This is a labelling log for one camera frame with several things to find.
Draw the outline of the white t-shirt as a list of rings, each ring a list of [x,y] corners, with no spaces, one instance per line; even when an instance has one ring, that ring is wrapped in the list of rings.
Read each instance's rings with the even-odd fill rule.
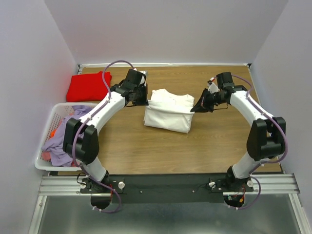
[[[166,89],[153,90],[145,109],[144,125],[187,134],[191,129],[194,100],[189,94],[175,95]]]

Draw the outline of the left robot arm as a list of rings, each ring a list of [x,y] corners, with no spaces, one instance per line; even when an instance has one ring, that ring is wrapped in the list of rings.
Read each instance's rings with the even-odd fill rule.
[[[102,193],[109,187],[109,173],[102,166],[99,154],[98,135],[104,125],[118,111],[132,103],[133,106],[147,106],[147,72],[129,69],[124,80],[109,87],[105,98],[90,112],[79,119],[67,121],[63,139],[63,151],[73,163],[92,180],[92,188]]]

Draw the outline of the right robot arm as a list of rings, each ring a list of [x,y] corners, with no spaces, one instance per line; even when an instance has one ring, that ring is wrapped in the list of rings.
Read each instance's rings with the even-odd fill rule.
[[[250,90],[236,85],[231,72],[223,72],[208,81],[198,102],[191,109],[194,113],[212,113],[215,107],[226,103],[236,108],[250,125],[246,153],[231,166],[220,185],[236,191],[250,180],[251,174],[261,165],[280,162],[288,152],[286,121],[265,111],[250,96]]]

